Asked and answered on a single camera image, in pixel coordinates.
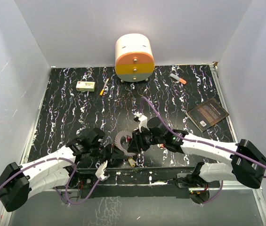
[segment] gray gear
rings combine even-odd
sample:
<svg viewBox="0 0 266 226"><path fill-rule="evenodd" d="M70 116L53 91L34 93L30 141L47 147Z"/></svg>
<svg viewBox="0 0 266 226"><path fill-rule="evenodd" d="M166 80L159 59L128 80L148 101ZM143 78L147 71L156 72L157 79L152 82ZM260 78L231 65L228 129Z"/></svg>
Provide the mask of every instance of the gray gear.
<svg viewBox="0 0 266 226"><path fill-rule="evenodd" d="M132 132L128 131L128 130L124 130L124 131L120 131L119 133L117 133L116 137L115 137L115 146L118 147L120 150L122 150L124 152L125 156L128 157L132 157L134 155L136 155L135 153L130 153L128 152L122 145L121 145L121 138L122 137L127 137L130 136L132 137Z"/></svg>

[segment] book cover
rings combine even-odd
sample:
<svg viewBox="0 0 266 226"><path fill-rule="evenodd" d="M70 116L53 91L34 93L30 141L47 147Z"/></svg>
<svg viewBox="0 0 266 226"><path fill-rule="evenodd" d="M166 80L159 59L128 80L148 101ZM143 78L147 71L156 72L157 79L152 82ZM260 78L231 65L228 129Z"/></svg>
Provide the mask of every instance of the book cover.
<svg viewBox="0 0 266 226"><path fill-rule="evenodd" d="M215 98L211 98L187 111L186 115L201 132L204 132L229 114Z"/></svg>

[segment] white box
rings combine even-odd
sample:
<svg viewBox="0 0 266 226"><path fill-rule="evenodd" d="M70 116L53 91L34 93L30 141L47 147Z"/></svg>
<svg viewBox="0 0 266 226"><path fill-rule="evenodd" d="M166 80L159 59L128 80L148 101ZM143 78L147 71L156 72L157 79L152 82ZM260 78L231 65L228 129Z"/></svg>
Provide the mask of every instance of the white box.
<svg viewBox="0 0 266 226"><path fill-rule="evenodd" d="M91 91L95 90L95 82L93 81L78 81L76 84L77 91Z"/></svg>

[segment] yellow stripe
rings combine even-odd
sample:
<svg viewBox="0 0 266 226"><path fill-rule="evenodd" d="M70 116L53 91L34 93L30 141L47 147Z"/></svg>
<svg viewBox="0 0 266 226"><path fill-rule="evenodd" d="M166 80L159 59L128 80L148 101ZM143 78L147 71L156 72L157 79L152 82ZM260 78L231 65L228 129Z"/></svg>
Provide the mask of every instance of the yellow stripe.
<svg viewBox="0 0 266 226"><path fill-rule="evenodd" d="M116 74L139 74L139 73L152 73L155 63L147 64L133 64L133 65L116 65Z"/></svg>

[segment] white wall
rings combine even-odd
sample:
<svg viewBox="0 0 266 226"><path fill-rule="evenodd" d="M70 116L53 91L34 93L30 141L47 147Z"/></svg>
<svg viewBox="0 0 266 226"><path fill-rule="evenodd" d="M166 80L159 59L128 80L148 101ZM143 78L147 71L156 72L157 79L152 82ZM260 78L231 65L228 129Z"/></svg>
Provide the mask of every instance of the white wall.
<svg viewBox="0 0 266 226"><path fill-rule="evenodd" d="M0 174L21 159L49 70L14 1L0 0Z"/></svg>
<svg viewBox="0 0 266 226"><path fill-rule="evenodd" d="M138 32L157 65L219 61L251 0L15 0L51 66L114 65Z"/></svg>
<svg viewBox="0 0 266 226"><path fill-rule="evenodd" d="M250 5L218 74L237 136L251 140L266 156L266 1ZM266 199L266 179L262 187Z"/></svg>

